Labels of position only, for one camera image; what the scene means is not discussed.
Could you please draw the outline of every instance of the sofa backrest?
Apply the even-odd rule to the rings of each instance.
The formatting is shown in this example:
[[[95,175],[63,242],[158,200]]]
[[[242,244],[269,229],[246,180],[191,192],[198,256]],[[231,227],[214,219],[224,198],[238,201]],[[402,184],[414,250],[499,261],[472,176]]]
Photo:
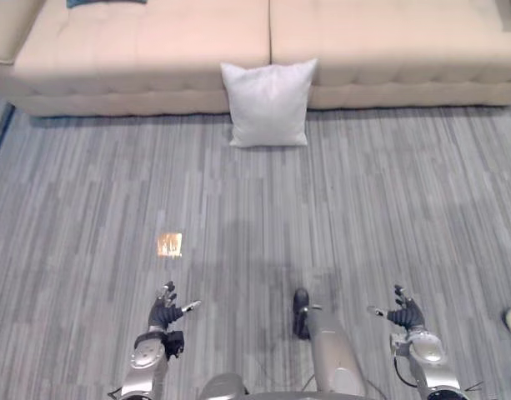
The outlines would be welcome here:
[[[45,0],[0,0],[1,64],[14,63],[44,2]]]

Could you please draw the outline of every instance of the sofa cushion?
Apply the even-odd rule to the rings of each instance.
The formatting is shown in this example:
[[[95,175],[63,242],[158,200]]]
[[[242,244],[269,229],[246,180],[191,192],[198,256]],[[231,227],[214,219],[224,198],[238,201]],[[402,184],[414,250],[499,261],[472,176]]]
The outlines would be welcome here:
[[[0,0],[0,63],[12,64],[44,0]]]
[[[31,95],[44,97],[212,92],[223,91],[221,62],[252,68],[269,59],[267,1],[67,9],[64,1],[47,0],[13,74]]]
[[[450,84],[511,82],[511,33],[469,0],[273,0],[270,27],[273,63],[318,58],[313,91],[333,94],[310,107],[422,104],[422,90],[428,105],[452,103]]]
[[[86,4],[105,2],[105,1],[126,1],[126,2],[135,2],[135,3],[146,3],[148,0],[66,0],[66,6],[68,8],[73,8],[76,6],[84,6]]]

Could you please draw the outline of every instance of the metal arm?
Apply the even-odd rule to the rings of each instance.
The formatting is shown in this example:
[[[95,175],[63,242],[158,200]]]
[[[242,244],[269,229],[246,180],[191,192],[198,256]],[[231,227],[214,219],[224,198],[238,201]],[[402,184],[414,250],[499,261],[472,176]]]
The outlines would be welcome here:
[[[406,333],[390,335],[390,347],[395,357],[409,360],[411,373],[423,400],[468,400],[461,391],[458,379],[448,364],[448,355],[442,341],[425,327],[422,311],[416,302],[406,297],[403,289],[396,286],[397,311],[387,311],[377,307],[368,310],[382,318],[387,318],[406,329]]]
[[[201,304],[196,301],[176,307],[174,290],[173,282],[168,282],[157,295],[149,313],[148,331],[135,341],[130,369],[118,400],[161,399],[168,360],[171,356],[178,358],[184,349],[183,332],[167,332],[168,326]]]

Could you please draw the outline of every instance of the cable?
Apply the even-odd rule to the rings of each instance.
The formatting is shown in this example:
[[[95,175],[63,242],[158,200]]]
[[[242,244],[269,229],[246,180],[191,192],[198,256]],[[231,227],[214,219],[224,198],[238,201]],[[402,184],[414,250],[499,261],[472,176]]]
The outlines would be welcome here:
[[[375,385],[372,383],[372,381],[370,381],[369,379],[367,379],[367,380],[366,380],[366,382],[368,382],[368,385],[370,385],[372,388],[374,388],[374,389],[375,389],[375,391],[376,391],[377,393],[379,393],[379,395],[383,398],[383,400],[388,400],[388,397],[385,395],[385,393],[383,393],[379,387],[375,386]]]
[[[306,388],[307,388],[307,386],[311,383],[311,381],[313,380],[313,378],[314,378],[314,374],[313,374],[313,376],[311,376],[311,377],[308,379],[307,383],[305,383],[305,384],[303,385],[302,390],[300,390],[300,392],[305,392],[305,389],[306,389]]]
[[[116,393],[118,392],[121,392],[122,391],[122,387],[119,387],[118,389],[116,390],[113,390],[112,392],[109,392],[107,393],[107,395],[112,399],[112,400],[118,400],[118,397],[115,396]]]
[[[417,388],[418,386],[416,385],[413,385],[412,383],[409,383],[407,382],[405,379],[403,379],[403,377],[399,374],[399,370],[398,370],[398,360],[396,359],[396,357],[394,357],[394,369],[396,370],[396,375],[398,375],[398,378],[400,381],[402,381],[403,383],[405,383],[407,386],[411,387],[411,388]]]
[[[484,381],[478,382],[475,385],[472,385],[471,387],[467,387],[466,389],[464,389],[464,391],[465,392],[477,392],[477,391],[481,390],[481,388],[479,386],[481,386],[483,384],[484,384]]]

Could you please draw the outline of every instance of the blue cushion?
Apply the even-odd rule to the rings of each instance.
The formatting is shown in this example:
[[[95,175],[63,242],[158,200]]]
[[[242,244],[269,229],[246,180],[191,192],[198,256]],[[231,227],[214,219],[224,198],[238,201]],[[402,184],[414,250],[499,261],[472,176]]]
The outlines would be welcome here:
[[[132,2],[132,3],[147,3],[148,0],[66,0],[66,6],[68,8],[72,8],[75,6],[82,6],[84,4],[90,4],[90,3],[100,3],[100,2],[106,2],[106,3],[115,3],[119,1],[125,1],[125,2]]]

